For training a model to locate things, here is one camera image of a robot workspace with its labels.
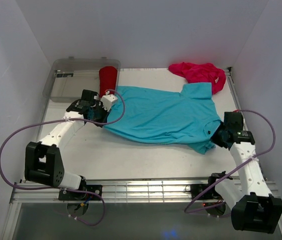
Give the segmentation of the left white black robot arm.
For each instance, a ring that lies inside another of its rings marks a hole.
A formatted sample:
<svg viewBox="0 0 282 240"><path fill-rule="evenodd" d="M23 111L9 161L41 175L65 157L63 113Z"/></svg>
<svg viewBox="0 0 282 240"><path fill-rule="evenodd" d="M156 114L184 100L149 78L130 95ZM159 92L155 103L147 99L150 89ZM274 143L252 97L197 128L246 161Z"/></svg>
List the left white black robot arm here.
<svg viewBox="0 0 282 240"><path fill-rule="evenodd" d="M30 142L25 149L25 179L55 188L69 189L69 193L81 200L87 195L83 177L67 172L63 165L62 150L85 124L85 120L106 123L111 107L118 98L113 94L99 97L91 90L83 90L81 98L65 110L63 122L56 125L39 142Z"/></svg>

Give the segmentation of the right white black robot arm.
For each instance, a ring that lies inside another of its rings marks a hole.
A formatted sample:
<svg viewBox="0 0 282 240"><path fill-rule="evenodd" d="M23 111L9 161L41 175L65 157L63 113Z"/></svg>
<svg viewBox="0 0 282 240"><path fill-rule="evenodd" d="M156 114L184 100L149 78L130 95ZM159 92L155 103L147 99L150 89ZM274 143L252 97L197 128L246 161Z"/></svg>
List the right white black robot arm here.
<svg viewBox="0 0 282 240"><path fill-rule="evenodd" d="M272 234L282 215L282 200L274 197L263 177L256 141L244 130L241 112L225 112L224 121L211 137L219 147L229 150L238 172L241 188L237 188L230 174L213 173L208 178L207 194L220 196L231 210L235 230Z"/></svg>

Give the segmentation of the cyan t shirt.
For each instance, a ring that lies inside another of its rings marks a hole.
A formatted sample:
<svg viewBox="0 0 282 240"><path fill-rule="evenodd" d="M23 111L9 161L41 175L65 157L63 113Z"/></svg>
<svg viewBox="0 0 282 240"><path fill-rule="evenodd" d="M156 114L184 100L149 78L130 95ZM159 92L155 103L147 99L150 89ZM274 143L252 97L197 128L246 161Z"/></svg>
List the cyan t shirt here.
<svg viewBox="0 0 282 240"><path fill-rule="evenodd" d="M119 86L122 96L105 129L125 139L155 145L187 145L199 154L215 148L221 124L210 83L184 84L181 92Z"/></svg>

